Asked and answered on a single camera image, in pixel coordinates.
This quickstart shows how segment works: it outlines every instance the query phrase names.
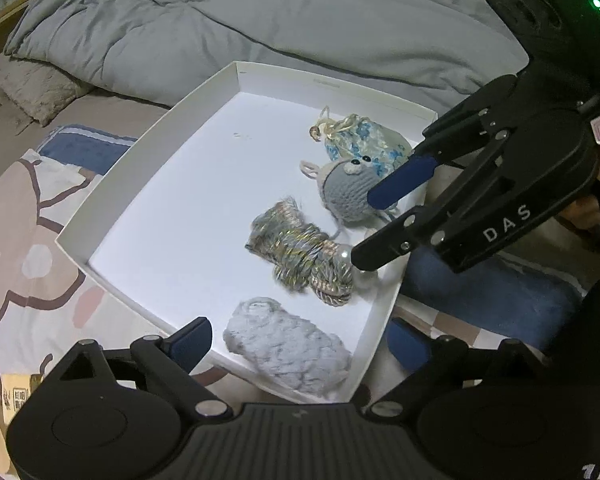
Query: white tray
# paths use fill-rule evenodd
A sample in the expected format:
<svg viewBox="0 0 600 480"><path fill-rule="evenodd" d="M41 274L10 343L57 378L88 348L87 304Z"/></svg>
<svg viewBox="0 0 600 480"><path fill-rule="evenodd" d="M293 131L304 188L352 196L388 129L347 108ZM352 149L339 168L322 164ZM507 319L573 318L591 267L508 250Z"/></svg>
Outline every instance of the white tray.
<svg viewBox="0 0 600 480"><path fill-rule="evenodd" d="M285 196L327 232L336 225L300 160L328 162L308 135L321 108L368 116L415 145L435 112L352 83L234 62L179 102L107 173L58 237L89 276L167 333L197 316L212 326L212 357L257 386L295 402L346 402L376 351L407 258L379 272L380 287L341 308L311 292L290 294L272 264L244 244L257 215ZM424 188L400 208L419 203ZM338 241L355 244L365 230ZM228 352L222 331L240 301L270 296L292 314L336 333L353 354L348 379L326 398L291 391Z"/></svg>

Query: knitted toy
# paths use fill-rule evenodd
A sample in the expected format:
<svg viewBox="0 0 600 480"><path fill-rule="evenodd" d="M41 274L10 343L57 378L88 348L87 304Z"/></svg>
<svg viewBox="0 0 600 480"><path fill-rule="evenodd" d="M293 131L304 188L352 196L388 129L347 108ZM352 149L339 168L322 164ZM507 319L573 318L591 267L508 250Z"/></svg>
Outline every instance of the knitted toy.
<svg viewBox="0 0 600 480"><path fill-rule="evenodd" d="M366 201L368 191L381 180L369 156L335 160L322 168L303 160L300 170L316 180L322 203L339 225L378 216Z"/></svg>
<svg viewBox="0 0 600 480"><path fill-rule="evenodd" d="M321 396L349 373L351 353L338 336L289 314L271 298L238 305L222 338L229 352L299 392Z"/></svg>
<svg viewBox="0 0 600 480"><path fill-rule="evenodd" d="M324 137L324 147L331 160L360 160L363 155L368 156L381 178L403 165L411 151L407 140L398 132L356 114L336 121L329 117L328 106L323 108L309 134L317 142Z"/></svg>

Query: gray knitted mouse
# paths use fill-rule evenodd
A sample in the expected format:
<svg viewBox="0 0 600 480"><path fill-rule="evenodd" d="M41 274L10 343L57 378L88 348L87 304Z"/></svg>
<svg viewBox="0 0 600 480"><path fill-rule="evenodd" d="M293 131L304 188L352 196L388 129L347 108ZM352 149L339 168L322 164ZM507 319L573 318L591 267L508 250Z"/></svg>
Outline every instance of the gray knitted mouse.
<svg viewBox="0 0 600 480"><path fill-rule="evenodd" d="M341 158L321 168L303 160L300 170L317 181L325 208L340 223L363 222L378 214L366 201L368 191L381 180L369 156Z"/></svg>

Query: pillow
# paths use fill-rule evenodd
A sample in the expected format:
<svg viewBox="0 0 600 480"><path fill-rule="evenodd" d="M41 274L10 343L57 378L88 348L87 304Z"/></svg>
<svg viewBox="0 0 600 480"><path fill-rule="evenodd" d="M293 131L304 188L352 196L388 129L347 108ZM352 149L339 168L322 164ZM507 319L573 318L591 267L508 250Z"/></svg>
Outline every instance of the pillow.
<svg viewBox="0 0 600 480"><path fill-rule="evenodd" d="M0 90L42 126L92 88L51 64L0 54Z"/></svg>

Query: gray comforter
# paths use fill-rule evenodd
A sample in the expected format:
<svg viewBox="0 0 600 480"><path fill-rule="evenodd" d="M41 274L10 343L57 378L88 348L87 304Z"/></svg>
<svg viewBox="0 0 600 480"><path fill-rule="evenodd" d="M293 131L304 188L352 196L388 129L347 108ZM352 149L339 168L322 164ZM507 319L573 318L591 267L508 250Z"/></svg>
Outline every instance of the gray comforter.
<svg viewBox="0 0 600 480"><path fill-rule="evenodd" d="M484 0L33 0L5 54L165 105L248 60L439 112L526 64Z"/></svg>

